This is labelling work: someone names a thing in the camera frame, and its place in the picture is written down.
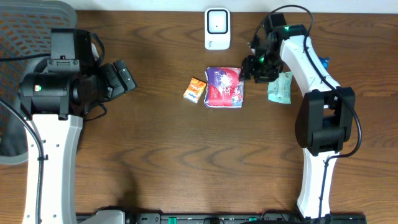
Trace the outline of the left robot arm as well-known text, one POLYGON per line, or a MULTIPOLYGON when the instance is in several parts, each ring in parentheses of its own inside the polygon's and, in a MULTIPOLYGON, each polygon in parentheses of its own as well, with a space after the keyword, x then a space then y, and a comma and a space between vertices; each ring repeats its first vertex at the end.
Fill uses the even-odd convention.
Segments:
POLYGON ((76 223, 76 151, 85 115, 135 89, 123 60, 99 66, 93 57, 47 59, 27 74, 21 106, 28 146, 24 223, 76 223))

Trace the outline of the teal green snack packet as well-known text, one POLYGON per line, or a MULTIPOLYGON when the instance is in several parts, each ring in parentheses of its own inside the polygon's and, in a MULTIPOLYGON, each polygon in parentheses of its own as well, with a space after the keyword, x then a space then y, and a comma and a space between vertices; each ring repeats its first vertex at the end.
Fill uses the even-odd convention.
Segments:
POLYGON ((292 72, 282 72, 275 81, 270 82, 267 90, 268 100, 281 104, 291 104, 292 78, 292 72))

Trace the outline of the blue Oreo cookie pack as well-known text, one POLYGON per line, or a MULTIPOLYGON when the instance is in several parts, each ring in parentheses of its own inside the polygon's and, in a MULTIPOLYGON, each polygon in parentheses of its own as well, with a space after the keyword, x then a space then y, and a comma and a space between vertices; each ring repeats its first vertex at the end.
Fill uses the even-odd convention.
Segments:
POLYGON ((328 70, 330 59, 328 57, 320 57, 319 58, 325 70, 328 70))

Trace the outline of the small orange snack box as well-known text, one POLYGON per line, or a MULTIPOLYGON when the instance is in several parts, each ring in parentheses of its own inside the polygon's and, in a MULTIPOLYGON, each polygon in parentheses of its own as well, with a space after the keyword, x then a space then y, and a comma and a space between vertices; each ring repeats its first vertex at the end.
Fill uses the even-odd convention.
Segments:
POLYGON ((191 101, 192 103, 197 104, 199 99, 201 98, 204 90, 206 88, 206 83, 198 80, 196 78, 192 78, 190 83, 183 94, 183 98, 191 101))

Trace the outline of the red purple snack bag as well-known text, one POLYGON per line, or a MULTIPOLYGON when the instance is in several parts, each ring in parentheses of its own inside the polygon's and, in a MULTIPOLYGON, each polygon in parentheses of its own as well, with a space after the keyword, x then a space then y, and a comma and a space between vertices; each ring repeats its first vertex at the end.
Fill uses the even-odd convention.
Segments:
POLYGON ((208 67, 204 104, 207 108, 241 108, 244 82, 239 80, 241 68, 208 67))

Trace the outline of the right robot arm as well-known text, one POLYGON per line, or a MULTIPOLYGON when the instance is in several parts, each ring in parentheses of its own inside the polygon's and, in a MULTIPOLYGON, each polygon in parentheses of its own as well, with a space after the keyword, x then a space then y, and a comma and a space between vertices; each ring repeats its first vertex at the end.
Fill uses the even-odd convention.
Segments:
POLYGON ((265 42, 254 36, 249 44, 253 53, 243 59, 239 78, 265 83, 276 80, 284 66, 292 72, 303 96, 295 122, 295 137, 304 155, 297 208, 304 220, 323 221, 330 214, 335 162, 357 119, 355 94, 329 75, 303 25, 268 26, 264 31, 265 42))

